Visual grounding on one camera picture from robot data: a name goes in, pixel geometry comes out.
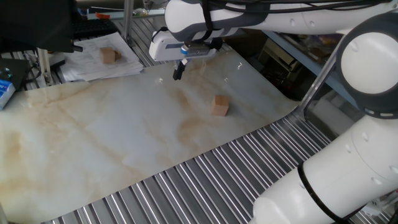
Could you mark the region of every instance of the paper stack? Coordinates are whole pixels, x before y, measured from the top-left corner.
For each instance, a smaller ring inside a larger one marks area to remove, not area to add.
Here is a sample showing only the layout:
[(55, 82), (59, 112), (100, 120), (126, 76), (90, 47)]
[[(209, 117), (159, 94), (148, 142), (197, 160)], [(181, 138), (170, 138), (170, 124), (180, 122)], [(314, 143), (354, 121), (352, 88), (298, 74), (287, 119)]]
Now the paper stack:
[[(83, 52), (65, 54), (65, 65), (60, 68), (66, 81), (91, 81), (98, 78), (135, 75), (143, 69), (137, 55), (118, 33), (75, 42), (75, 45), (83, 47)], [(102, 47), (118, 50), (122, 58), (112, 64), (103, 64), (100, 59)]]

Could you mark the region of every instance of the wooden block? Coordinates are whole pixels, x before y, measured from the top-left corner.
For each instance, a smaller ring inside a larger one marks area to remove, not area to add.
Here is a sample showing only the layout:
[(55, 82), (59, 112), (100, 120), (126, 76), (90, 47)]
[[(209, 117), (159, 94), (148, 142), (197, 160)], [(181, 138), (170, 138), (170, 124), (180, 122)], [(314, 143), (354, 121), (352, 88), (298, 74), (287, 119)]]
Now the wooden block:
[(215, 95), (211, 103), (211, 113), (217, 116), (225, 116), (228, 111), (229, 103), (226, 96)]
[(108, 64), (115, 61), (116, 54), (112, 47), (102, 47), (99, 49), (99, 57), (102, 63)]

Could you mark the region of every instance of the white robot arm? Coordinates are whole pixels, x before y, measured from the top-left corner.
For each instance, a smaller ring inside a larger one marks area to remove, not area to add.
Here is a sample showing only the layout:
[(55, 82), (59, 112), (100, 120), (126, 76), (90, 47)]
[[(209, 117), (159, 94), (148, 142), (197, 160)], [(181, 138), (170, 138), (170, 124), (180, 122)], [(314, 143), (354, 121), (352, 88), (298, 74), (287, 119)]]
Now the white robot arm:
[[(347, 34), (337, 49), (336, 71), (365, 117), (267, 189), (254, 203), (251, 223), (348, 223), (344, 217), (398, 189), (397, 0), (257, 2), (171, 0), (165, 12), (168, 31), (154, 36), (150, 55), (154, 60), (206, 57), (216, 52), (213, 38), (238, 27)], [(202, 6), (210, 8), (210, 26)]]
[[(246, 5), (229, 2), (248, 2), (248, 0), (207, 1), (209, 1), (207, 21), (201, 0), (171, 0), (168, 3), (165, 10), (168, 31), (157, 33), (149, 49), (150, 56), (155, 61), (210, 56), (216, 50), (206, 45), (201, 47), (197, 43), (203, 44), (204, 41), (205, 44), (209, 44), (213, 38), (234, 34), (239, 27), (290, 34), (346, 34), (366, 19), (393, 10), (395, 4), (395, 1), (391, 0), (344, 2), (341, 0), (265, 0), (269, 4)], [(314, 2), (329, 3), (314, 5)], [(236, 12), (231, 9), (247, 12)]]

